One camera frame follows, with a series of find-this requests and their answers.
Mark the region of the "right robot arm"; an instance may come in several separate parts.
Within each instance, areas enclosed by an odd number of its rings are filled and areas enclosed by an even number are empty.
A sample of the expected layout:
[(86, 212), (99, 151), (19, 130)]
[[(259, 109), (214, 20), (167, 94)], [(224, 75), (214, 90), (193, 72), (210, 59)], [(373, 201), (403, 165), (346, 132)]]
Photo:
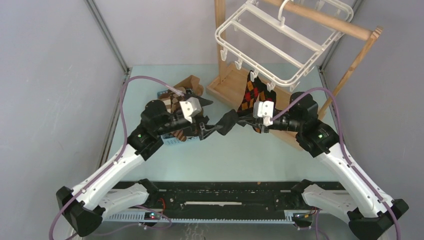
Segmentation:
[(313, 97), (308, 92), (293, 93), (283, 111), (275, 103), (271, 94), (247, 92), (237, 109), (240, 124), (259, 133), (294, 132), (299, 146), (325, 165), (348, 193), (341, 196), (303, 180), (291, 194), (291, 204), (297, 209), (309, 205), (337, 217), (360, 240), (377, 240), (391, 227), (400, 239), (399, 218), (408, 204), (385, 193), (365, 173), (349, 154), (342, 134), (319, 120)]

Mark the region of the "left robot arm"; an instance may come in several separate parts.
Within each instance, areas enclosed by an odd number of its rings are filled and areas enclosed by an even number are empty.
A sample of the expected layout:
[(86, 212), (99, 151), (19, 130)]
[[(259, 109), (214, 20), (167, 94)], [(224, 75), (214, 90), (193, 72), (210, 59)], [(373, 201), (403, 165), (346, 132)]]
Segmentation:
[(92, 234), (106, 217), (136, 205), (153, 208), (158, 202), (158, 189), (147, 179), (132, 186), (110, 192), (130, 171), (146, 162), (164, 143), (162, 135), (195, 128), (204, 139), (220, 125), (207, 125), (208, 118), (201, 116), (203, 107), (213, 101), (189, 94), (179, 102), (180, 109), (170, 113), (163, 101), (149, 101), (140, 114), (140, 124), (119, 151), (92, 175), (72, 188), (63, 186), (56, 192), (60, 214), (71, 225), (76, 235)]

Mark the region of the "red black argyle sock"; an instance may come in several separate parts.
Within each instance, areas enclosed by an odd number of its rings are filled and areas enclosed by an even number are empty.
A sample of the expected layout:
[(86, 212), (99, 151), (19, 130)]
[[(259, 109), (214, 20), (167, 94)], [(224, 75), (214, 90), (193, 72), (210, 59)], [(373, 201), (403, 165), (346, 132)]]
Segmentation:
[(267, 85), (264, 84), (261, 81), (255, 81), (255, 88), (254, 88), (254, 102), (259, 102), (259, 101), (271, 101), (271, 102), (276, 102), (276, 92), (274, 90), (268, 91), (267, 90)]

